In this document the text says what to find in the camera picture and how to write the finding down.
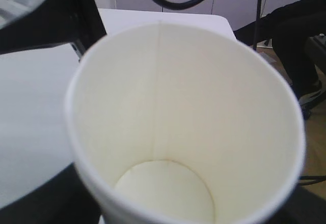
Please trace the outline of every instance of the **floor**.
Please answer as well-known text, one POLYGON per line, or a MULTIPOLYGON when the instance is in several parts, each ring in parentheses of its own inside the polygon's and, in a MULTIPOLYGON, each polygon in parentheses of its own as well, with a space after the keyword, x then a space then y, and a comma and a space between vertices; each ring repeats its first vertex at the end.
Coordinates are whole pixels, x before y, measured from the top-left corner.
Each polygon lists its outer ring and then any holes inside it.
MULTIPOLYGON (((289 81, 283 66, 272 49, 259 48, 274 60, 274 66, 289 81)), ((317 70, 320 80, 326 87, 326 77, 317 70)), ((303 175, 326 175, 326 101, 312 110, 311 118, 306 121, 307 155, 303 175)), ((306 188, 326 200, 326 182, 306 188)))

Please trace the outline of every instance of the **black pants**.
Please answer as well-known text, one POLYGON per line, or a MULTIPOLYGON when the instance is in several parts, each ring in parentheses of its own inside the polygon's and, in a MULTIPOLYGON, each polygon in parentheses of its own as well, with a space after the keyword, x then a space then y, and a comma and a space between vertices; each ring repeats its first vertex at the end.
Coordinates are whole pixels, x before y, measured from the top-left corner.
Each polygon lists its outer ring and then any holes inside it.
MULTIPOLYGON (((255 23, 236 30, 236 38, 252 45, 255 23)), ((273 39, 273 48, 296 87, 318 81, 314 64, 304 53, 308 37, 326 33, 326 0, 301 0, 261 18, 258 41, 273 39)))

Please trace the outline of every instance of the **person's leg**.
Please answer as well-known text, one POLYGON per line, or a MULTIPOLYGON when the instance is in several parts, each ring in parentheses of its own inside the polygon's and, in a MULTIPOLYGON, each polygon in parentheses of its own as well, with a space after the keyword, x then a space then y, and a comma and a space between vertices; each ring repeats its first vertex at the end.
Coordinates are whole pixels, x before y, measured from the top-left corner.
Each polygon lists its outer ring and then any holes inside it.
MULTIPOLYGON (((258 42, 272 38, 275 27, 283 21, 300 16, 311 15, 324 10, 326 10, 326 0, 301 0, 275 9, 270 14, 261 18, 258 42)), ((236 30, 234 34, 239 41, 251 46, 253 45, 254 32, 255 22, 252 22, 236 30)))
POLYGON ((70 165, 43 186, 0 209, 0 223, 98 224, 100 213, 70 165))
POLYGON ((326 33, 326 11, 289 19, 279 24, 273 35, 273 48, 292 80, 298 98, 320 89, 314 63, 305 54, 308 37, 326 33))

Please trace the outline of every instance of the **cup bottom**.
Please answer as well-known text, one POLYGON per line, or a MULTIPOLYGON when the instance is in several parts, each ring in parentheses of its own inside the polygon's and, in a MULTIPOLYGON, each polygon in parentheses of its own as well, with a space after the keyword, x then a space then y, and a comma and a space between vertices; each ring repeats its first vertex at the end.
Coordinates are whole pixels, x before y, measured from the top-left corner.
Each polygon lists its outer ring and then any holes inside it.
POLYGON ((203 180, 189 168, 168 160, 130 168, 115 190, 151 211, 178 220, 215 223, 214 200, 203 180))

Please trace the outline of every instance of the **black stand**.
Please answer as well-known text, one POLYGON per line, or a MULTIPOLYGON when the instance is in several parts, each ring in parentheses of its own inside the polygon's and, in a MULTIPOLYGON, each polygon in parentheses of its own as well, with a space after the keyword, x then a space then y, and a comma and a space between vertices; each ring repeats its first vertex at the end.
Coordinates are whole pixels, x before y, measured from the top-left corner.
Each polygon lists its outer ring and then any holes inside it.
POLYGON ((0 30, 0 54, 71 43, 81 57, 104 35, 94 0, 46 0, 0 30))

